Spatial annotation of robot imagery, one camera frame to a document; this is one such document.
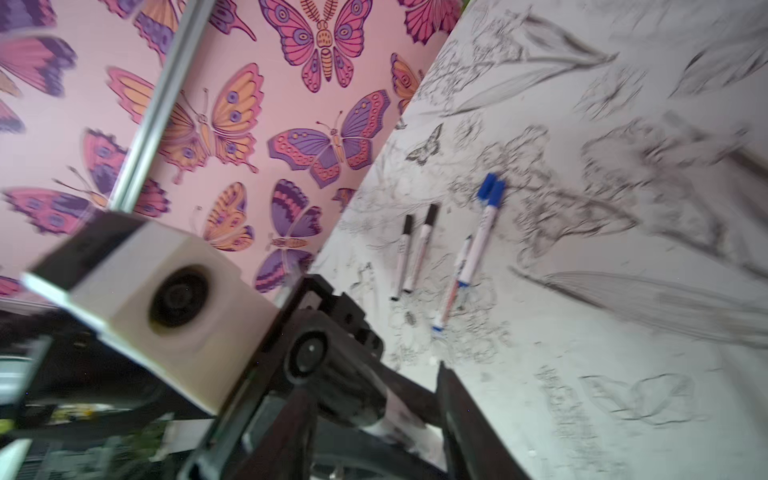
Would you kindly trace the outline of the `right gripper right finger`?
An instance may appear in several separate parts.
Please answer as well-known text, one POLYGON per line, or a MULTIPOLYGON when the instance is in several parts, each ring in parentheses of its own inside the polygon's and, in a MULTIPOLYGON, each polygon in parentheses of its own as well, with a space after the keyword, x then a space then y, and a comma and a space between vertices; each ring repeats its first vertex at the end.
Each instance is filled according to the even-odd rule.
POLYGON ((436 398, 450 479, 530 479, 444 362, 438 370, 436 398))

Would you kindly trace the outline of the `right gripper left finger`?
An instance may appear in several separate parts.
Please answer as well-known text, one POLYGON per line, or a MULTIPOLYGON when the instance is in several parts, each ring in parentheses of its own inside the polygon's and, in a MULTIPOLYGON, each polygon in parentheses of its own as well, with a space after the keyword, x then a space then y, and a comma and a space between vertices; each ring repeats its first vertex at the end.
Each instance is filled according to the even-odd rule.
POLYGON ((294 389, 232 479, 309 479, 317 417, 312 395, 304 388, 294 389))

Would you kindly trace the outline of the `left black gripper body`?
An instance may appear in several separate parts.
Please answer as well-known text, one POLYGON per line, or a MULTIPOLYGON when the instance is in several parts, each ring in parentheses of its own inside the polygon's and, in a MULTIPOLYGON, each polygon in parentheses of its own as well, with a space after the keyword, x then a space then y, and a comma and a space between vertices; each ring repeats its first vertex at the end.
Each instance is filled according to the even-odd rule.
POLYGON ((436 432, 435 395, 383 364, 383 341, 364 311, 321 276, 301 278, 249 361, 222 412, 179 471, 182 479, 232 479, 260 443, 294 389, 317 404, 309 479, 440 479, 444 470, 398 446, 335 422, 319 394, 329 383, 332 355, 369 366, 410 410, 436 432))

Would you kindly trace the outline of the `white marker pen blue tip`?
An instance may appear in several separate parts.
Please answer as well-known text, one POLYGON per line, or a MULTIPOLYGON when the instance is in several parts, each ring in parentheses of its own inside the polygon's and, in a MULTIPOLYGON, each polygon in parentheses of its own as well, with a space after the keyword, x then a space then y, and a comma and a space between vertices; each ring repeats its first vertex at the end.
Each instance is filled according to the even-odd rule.
POLYGON ((447 286, 447 290, 445 292, 445 295, 443 296, 443 299, 441 301, 441 304, 438 308, 437 314, 432 320, 431 329, 434 332, 442 332, 447 324, 447 320, 450 316, 450 312, 452 309, 453 302, 455 301, 457 291, 458 291, 458 278, 461 274, 461 271, 465 265, 465 262, 467 260, 467 257, 469 255, 469 251, 471 248, 471 244, 473 241, 473 236, 469 235, 462 244, 462 247, 459 251, 459 253, 456 256, 453 270, 451 272, 451 275, 449 277, 449 283, 447 286))

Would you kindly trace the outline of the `blue pen cap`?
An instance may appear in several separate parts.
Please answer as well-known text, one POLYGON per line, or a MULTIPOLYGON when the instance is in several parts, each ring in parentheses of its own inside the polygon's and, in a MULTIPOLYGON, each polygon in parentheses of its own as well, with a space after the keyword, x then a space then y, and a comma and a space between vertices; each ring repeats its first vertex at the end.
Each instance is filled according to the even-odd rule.
POLYGON ((497 175, 493 172, 488 173, 477 191, 476 198, 480 203, 487 203, 491 190, 496 183, 497 175))

